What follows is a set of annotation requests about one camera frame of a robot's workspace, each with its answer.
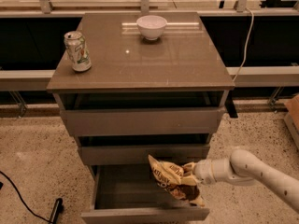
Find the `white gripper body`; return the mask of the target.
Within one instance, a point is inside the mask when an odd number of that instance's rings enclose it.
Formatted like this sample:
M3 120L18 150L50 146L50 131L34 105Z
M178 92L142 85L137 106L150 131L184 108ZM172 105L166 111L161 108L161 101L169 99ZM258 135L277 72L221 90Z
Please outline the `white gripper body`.
M202 185L226 182L232 176L232 169L227 158L219 160L200 160L194 166L193 173Z

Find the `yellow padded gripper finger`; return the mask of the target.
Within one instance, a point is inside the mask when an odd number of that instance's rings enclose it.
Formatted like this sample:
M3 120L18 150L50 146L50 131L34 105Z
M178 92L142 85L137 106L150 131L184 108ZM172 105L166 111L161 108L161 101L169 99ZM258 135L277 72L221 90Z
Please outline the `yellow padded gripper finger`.
M181 184L187 186L196 186L197 179L193 174L194 162L189 162L183 165L184 174L181 178Z

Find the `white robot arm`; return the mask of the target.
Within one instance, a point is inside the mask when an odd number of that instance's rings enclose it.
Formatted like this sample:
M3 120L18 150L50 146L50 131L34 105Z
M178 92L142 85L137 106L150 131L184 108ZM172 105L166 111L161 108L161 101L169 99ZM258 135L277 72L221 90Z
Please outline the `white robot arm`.
M234 150L229 158L207 159L184 165L183 185L213 185L226 182L236 186L260 182L280 200L299 213L299 181L267 165L244 149Z

